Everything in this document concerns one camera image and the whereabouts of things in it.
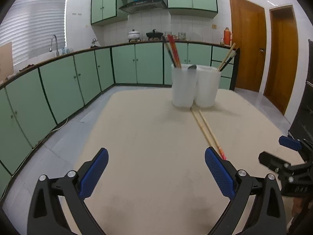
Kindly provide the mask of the person's right hand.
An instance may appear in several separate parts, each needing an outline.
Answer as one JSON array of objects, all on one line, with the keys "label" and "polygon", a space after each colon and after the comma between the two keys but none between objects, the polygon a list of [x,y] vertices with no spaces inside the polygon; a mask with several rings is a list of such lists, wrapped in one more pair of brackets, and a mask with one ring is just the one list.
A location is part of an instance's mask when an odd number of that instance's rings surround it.
[{"label": "person's right hand", "polygon": [[296,197],[293,199],[293,207],[292,207],[293,217],[301,213],[306,200],[307,200],[306,198],[296,198]]}]

